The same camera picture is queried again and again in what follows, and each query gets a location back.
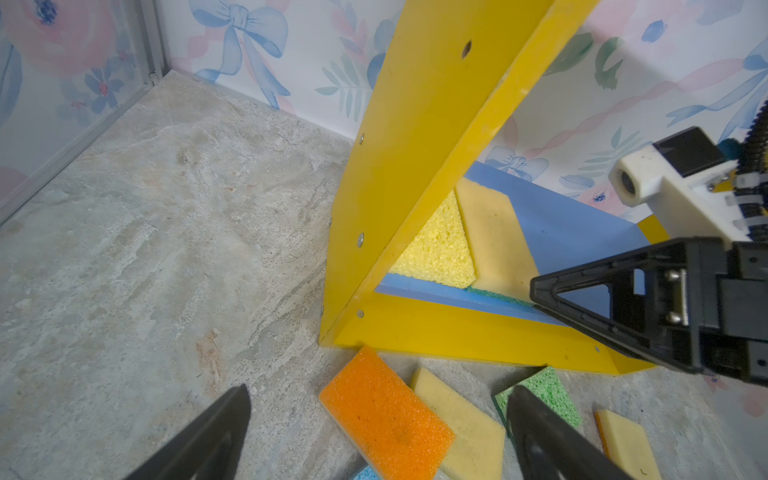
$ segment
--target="screw head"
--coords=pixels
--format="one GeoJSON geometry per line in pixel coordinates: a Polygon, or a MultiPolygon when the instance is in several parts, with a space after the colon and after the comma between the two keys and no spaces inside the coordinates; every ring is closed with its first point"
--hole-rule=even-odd
{"type": "Polygon", "coordinates": [[[669,312],[667,314],[667,321],[672,325],[677,325],[683,321],[683,317],[678,312],[669,312]]]}

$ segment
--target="blue panel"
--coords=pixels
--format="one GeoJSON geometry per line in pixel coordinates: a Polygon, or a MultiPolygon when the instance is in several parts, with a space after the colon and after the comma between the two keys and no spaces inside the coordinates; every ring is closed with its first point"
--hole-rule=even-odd
{"type": "MultiPolygon", "coordinates": [[[[488,165],[475,162],[465,177],[509,197],[541,274],[594,262],[648,245],[643,232],[634,223],[488,165]]],[[[562,325],[529,306],[515,305],[400,275],[386,275],[376,292],[562,325]]],[[[606,286],[576,290],[562,296],[584,308],[609,316],[610,294],[606,286]]]]}

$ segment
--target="bright yellow porous sponge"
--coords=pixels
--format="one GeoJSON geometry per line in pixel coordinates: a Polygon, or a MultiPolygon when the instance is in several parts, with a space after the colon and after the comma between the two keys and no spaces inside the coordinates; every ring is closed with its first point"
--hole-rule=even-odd
{"type": "Polygon", "coordinates": [[[389,272],[457,288],[477,280],[453,190],[389,272]]]}

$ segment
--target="flower center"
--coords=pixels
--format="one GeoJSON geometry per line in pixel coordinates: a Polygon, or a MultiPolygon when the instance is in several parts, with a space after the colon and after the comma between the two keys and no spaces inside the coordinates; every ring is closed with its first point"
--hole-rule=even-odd
{"type": "Polygon", "coordinates": [[[53,25],[56,19],[56,4],[51,0],[35,0],[35,14],[43,25],[53,25]]]}

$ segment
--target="stone surface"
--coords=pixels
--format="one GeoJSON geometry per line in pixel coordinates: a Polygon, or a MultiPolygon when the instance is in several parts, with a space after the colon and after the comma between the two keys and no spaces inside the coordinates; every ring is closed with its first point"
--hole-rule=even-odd
{"type": "MultiPolygon", "coordinates": [[[[317,401],[353,352],[317,346],[328,224],[351,144],[171,72],[0,227],[0,478],[122,478],[229,386],[253,412],[239,478],[349,478],[317,401]]],[[[496,416],[533,372],[427,366],[496,416]]],[[[665,478],[759,478],[703,382],[560,372],[645,426],[665,478]]],[[[520,478],[511,443],[505,478],[520,478]]]]}

